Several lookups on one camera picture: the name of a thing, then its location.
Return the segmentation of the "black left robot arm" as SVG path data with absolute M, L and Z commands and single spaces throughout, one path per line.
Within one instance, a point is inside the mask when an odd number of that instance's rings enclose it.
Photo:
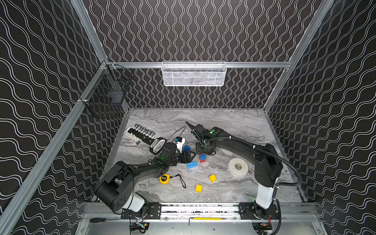
M 143 214 L 147 201 L 136 194 L 136 184 L 160 178 L 171 166 L 191 163 L 195 156 L 195 152 L 185 151 L 179 143 L 166 143 L 160 153 L 145 164 L 116 162 L 95 187 L 95 196 L 112 212 L 128 210 Z

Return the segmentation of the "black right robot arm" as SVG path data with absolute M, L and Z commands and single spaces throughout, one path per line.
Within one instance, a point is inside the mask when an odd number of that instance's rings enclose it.
M 235 137 L 221 128 L 206 129 L 203 125 L 186 122 L 191 134 L 198 140 L 195 144 L 198 154 L 215 155 L 218 148 L 237 154 L 255 166 L 254 177 L 258 183 L 255 204 L 267 210 L 275 201 L 275 194 L 280 186 L 297 187 L 302 183 L 299 171 L 286 159 L 280 157 L 271 144 L 258 145 Z M 296 175 L 296 182 L 279 182 L 283 165 Z

